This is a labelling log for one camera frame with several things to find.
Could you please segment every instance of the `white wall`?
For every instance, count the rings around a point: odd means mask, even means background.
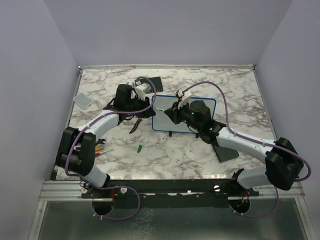
[[[292,0],[44,0],[79,65],[257,64]]]
[[[275,131],[312,167],[303,182],[320,239],[320,1],[294,0],[257,65]]]
[[[78,68],[42,0],[0,7],[0,238],[27,239]]]

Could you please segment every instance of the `black stand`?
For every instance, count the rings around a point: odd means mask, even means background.
[[[220,163],[239,157],[239,153],[231,148],[211,144]]]

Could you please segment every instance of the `whiteboard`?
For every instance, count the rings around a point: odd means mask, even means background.
[[[206,98],[206,97],[191,97],[189,100],[189,104],[196,100],[203,100],[205,105],[210,108],[210,112],[212,113],[212,118],[215,114],[217,101],[214,98]],[[184,122],[180,122],[179,124],[174,124],[170,118],[163,112],[158,109],[167,110],[172,107],[174,102],[177,102],[178,98],[172,95],[156,95],[155,102],[152,106],[156,115],[152,117],[152,129],[155,131],[162,132],[176,132],[176,133],[187,133],[193,134],[187,127],[187,124]]]

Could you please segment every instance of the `black mount bracket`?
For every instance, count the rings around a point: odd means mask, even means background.
[[[228,208],[228,197],[242,197],[246,191],[250,196],[259,193],[252,189],[243,189],[231,185],[230,179],[179,179],[179,180],[110,180],[109,186],[128,186],[134,188],[140,196],[142,208]],[[110,190],[99,190],[91,186],[83,199],[111,198]],[[116,208],[134,209],[137,196],[130,189],[125,194],[114,189]]]
[[[128,84],[119,84],[113,104],[108,104],[104,110],[111,110],[111,111],[122,111],[122,112],[134,112],[145,109],[150,105],[149,97],[145,97],[144,100],[139,99],[137,96],[131,98],[132,91],[136,92],[135,89],[128,85]],[[150,107],[148,110],[136,114],[136,117],[139,119],[147,119],[152,116],[155,116],[156,112]],[[119,123],[120,124],[123,120],[128,117],[128,114],[119,114]]]
[[[217,136],[219,131],[226,127],[224,123],[212,119],[210,108],[206,106],[203,100],[196,100],[187,103],[178,109],[179,102],[176,101],[172,107],[164,111],[174,124],[184,122],[192,127],[205,143],[218,146]]]
[[[297,153],[288,139],[281,137],[275,145]],[[304,163],[297,157],[273,148],[265,157],[266,176],[271,184],[282,190],[290,190],[304,167]]]
[[[70,126],[63,131],[55,158],[55,165],[65,168],[69,151],[78,134],[79,130]],[[96,135],[84,133],[79,138],[78,143],[81,143],[81,148],[80,150],[74,149],[72,151],[68,170],[86,176],[90,173],[95,163]]]

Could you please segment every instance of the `marble surface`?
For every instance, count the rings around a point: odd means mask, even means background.
[[[118,84],[132,81],[139,76],[162,79],[164,92],[173,95],[183,87],[200,81],[213,81],[226,95],[229,121],[232,128],[253,136],[274,139],[258,85],[251,69],[88,69],[84,70],[78,93],[93,99],[84,110],[74,105],[70,126],[79,127],[97,116],[115,96]],[[214,118],[225,123],[223,99],[219,91],[208,84],[192,89],[195,97],[215,98],[217,106]],[[208,179],[226,178],[234,171],[261,166],[258,160],[240,153],[237,159],[223,163],[210,144],[193,134],[152,130],[151,118],[144,119],[138,129],[129,134],[136,118],[124,121],[108,131],[105,150],[114,148],[95,159],[97,166],[112,179]],[[70,180],[60,168],[57,180]]]

